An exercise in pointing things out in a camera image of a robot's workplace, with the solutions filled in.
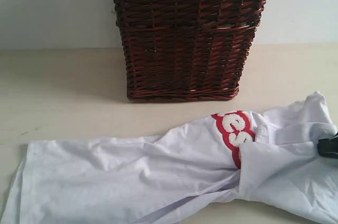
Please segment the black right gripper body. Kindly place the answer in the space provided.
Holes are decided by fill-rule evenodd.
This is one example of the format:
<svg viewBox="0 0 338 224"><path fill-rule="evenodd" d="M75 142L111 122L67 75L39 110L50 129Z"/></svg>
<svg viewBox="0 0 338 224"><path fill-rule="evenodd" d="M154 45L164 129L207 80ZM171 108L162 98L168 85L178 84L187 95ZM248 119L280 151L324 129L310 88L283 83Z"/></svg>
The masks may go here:
<svg viewBox="0 0 338 224"><path fill-rule="evenodd" d="M338 159L338 137L319 139L317 151L321 157Z"/></svg>

